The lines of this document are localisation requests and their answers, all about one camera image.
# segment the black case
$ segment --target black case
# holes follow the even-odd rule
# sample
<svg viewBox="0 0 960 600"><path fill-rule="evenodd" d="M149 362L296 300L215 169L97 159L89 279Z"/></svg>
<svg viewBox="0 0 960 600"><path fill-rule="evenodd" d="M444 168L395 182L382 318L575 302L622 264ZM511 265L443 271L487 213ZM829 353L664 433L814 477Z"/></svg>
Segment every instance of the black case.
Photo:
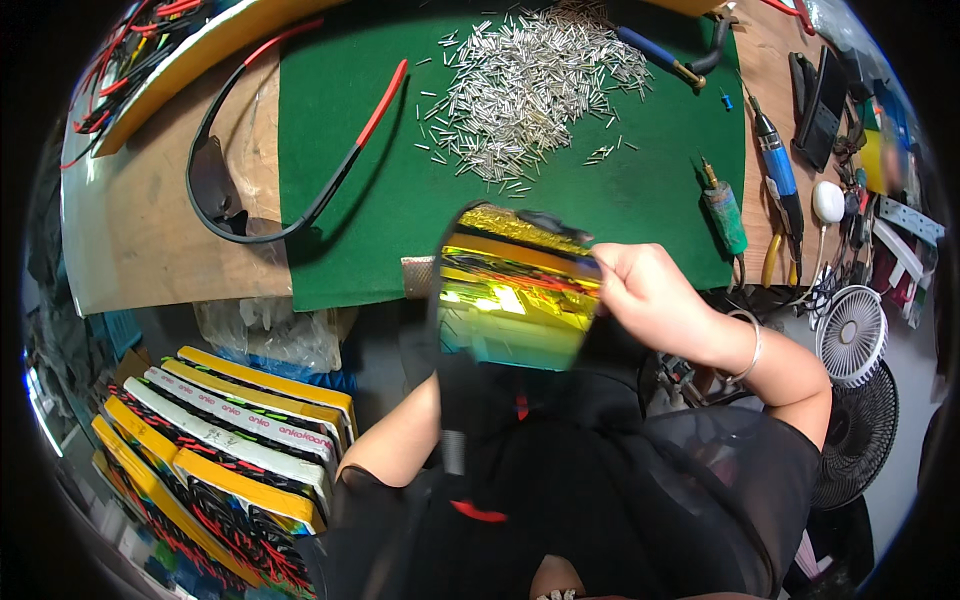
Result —
<svg viewBox="0 0 960 600"><path fill-rule="evenodd" d="M804 120L791 144L818 173L823 173L847 102L847 73L827 46L820 49L820 69L810 91L805 91Z"/></svg>

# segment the green felt mat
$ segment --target green felt mat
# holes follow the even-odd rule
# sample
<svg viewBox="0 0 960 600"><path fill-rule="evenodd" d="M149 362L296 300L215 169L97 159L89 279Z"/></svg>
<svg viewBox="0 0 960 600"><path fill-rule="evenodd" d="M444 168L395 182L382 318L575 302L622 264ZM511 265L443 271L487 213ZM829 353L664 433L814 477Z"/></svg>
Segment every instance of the green felt mat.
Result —
<svg viewBox="0 0 960 600"><path fill-rule="evenodd" d="M514 208L550 210L598 242L660 242L699 289L727 285L725 256L700 201L697 147L720 179L743 195L743 96L733 70L732 36L724 58L708 75L699 96L656 65L654 91L646 103L633 92L612 95L622 122L605 129L592 116L569 126L571 148L547 154L537 183L523 200L497 197L498 186L430 161L414 147L423 140L415 118L444 96L454 71L443 66L441 36L470 25L502 22L512 2L354 0L328 12L324 26L291 40L280 65L278 153L280 208L284 223L313 201L363 129L401 59L410 61L409 81L397 94L347 180L311 231L287 242L294 308L312 310L403 297L399 259L434 252L450 218L465 203L484 198ZM535 3L525 6L533 9ZM480 11L500 11L481 16ZM610 19L664 46L681 61L708 48L712 24L637 0L614 0ZM414 66L431 57L432 62ZM718 87L730 94L727 113ZM622 146L601 164L582 163L593 150L623 134L639 148Z"/></svg>

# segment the sunglasses lens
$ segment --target sunglasses lens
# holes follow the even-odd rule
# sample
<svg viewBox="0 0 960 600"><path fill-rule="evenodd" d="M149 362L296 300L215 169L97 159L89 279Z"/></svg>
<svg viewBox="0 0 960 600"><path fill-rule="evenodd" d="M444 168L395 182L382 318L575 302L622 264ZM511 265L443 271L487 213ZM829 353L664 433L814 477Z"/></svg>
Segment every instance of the sunglasses lens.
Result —
<svg viewBox="0 0 960 600"><path fill-rule="evenodd" d="M568 369L593 321L600 270L561 235L481 204L441 249L441 349L478 362Z"/></svg>
<svg viewBox="0 0 960 600"><path fill-rule="evenodd" d="M230 211L239 205L240 199L216 135L211 135L194 153L190 187L197 206L207 219L224 231L246 235L247 211L236 214Z"/></svg>

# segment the dark lens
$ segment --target dark lens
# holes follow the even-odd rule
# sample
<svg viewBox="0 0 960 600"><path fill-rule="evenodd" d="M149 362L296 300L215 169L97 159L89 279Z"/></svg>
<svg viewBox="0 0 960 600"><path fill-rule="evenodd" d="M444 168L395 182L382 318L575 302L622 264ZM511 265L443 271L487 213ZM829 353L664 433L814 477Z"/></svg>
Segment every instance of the dark lens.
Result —
<svg viewBox="0 0 960 600"><path fill-rule="evenodd" d="M190 168L190 187L197 206L211 221L219 224L228 216L234 202L239 204L237 188L230 178L220 140L211 135L194 154Z"/></svg>

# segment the white fan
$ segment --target white fan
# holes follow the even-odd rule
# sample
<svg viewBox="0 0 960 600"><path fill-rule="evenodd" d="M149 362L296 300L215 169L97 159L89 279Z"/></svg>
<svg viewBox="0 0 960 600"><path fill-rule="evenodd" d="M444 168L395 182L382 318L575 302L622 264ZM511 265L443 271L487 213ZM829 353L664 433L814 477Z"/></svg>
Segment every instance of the white fan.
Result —
<svg viewBox="0 0 960 600"><path fill-rule="evenodd" d="M864 285L837 292L817 323L816 340L817 357L834 384L855 388L866 383L887 349L887 317L880 294Z"/></svg>

